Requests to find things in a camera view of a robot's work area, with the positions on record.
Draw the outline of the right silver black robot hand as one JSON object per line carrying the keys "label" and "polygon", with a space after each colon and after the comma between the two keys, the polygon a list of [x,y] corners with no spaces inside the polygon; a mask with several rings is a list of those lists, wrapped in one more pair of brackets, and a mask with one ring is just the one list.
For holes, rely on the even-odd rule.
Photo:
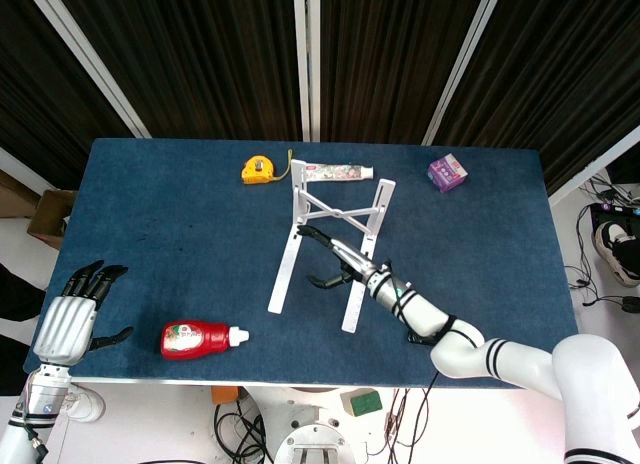
{"label": "right silver black robot hand", "polygon": [[374,276],[390,274],[388,265],[376,266],[361,251],[339,239],[330,237],[314,226],[298,225],[297,234],[301,237],[313,238],[331,251],[340,262],[341,272],[337,276],[329,279],[320,279],[313,275],[306,276],[307,280],[316,288],[332,289],[350,282],[358,282],[367,286]]}

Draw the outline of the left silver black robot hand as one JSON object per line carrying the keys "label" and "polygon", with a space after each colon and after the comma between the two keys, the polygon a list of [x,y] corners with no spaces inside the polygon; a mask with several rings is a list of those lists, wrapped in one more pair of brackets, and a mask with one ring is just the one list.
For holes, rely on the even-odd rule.
{"label": "left silver black robot hand", "polygon": [[41,363],[70,368],[87,353],[118,345],[132,335],[131,326],[111,336],[93,334],[98,311],[112,285],[127,271],[126,266],[106,266],[98,260],[71,275],[49,305],[32,346]]}

